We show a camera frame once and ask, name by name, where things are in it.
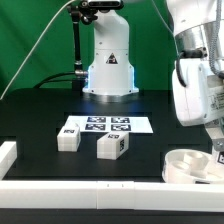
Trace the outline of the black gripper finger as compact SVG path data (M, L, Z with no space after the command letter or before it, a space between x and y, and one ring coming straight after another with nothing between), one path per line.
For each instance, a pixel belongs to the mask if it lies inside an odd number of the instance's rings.
M205 124L205 130L212 141L212 153L224 152L224 122L213 120Z

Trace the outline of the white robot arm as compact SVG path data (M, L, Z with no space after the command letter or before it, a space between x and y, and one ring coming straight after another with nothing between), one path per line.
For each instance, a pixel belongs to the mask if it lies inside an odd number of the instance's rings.
M124 0L85 0L94 23L94 60L84 92L100 99L138 92L128 59L129 25L116 11ZM176 115L203 124L213 149L224 152L224 0L166 0L177 58L172 74Z

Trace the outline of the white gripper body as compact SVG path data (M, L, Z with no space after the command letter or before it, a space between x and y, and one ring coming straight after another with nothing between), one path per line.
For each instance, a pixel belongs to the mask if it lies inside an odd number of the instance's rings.
M206 124L224 117L224 80L214 75L207 61L181 59L183 87L176 71L172 88L176 116L183 126Z

